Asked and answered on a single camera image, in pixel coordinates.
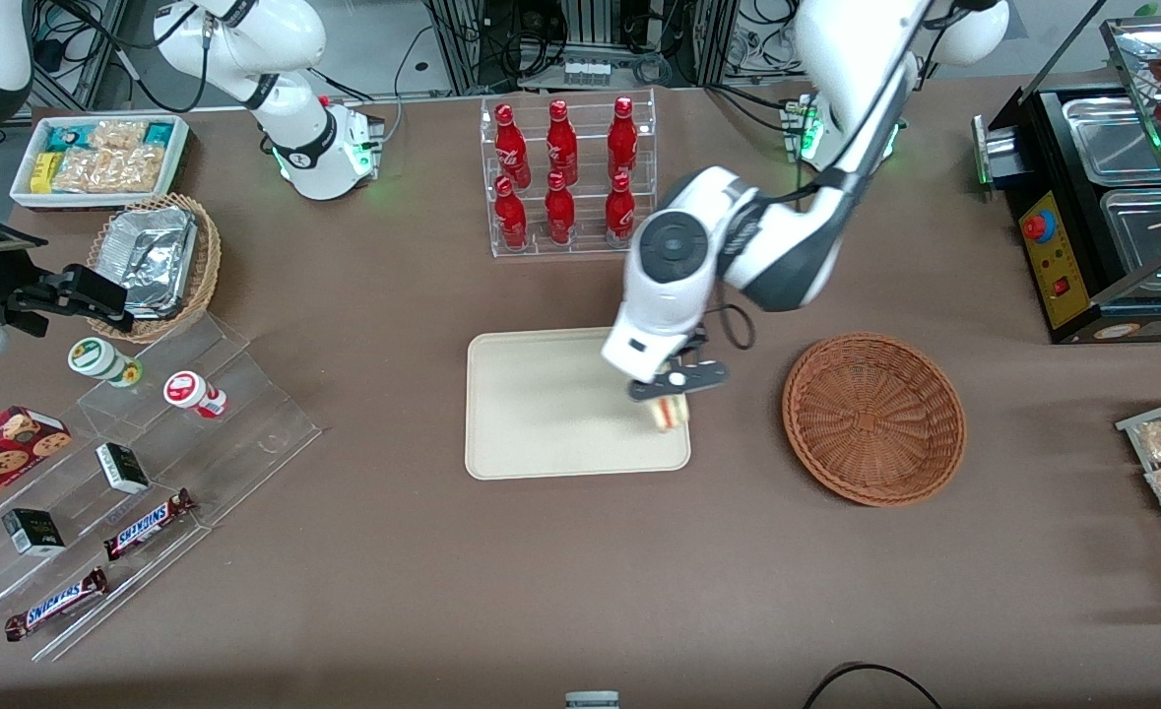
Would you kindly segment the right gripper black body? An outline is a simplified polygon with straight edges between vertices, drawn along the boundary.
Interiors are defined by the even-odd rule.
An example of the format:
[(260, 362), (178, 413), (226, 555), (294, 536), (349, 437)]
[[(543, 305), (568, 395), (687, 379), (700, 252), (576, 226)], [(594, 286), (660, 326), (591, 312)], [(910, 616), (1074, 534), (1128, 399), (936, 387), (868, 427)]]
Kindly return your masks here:
[(52, 273), (33, 265), (28, 249), (0, 251), (0, 308), (62, 305), (62, 295), (48, 277), (52, 277)]

